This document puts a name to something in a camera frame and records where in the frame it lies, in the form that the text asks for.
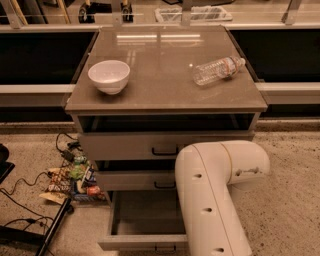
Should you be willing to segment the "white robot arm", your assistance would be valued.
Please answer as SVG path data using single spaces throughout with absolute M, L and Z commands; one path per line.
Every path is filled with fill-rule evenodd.
M 234 207 L 269 173 L 265 150 L 250 141 L 196 143 L 175 162 L 175 181 L 191 256 L 251 256 Z

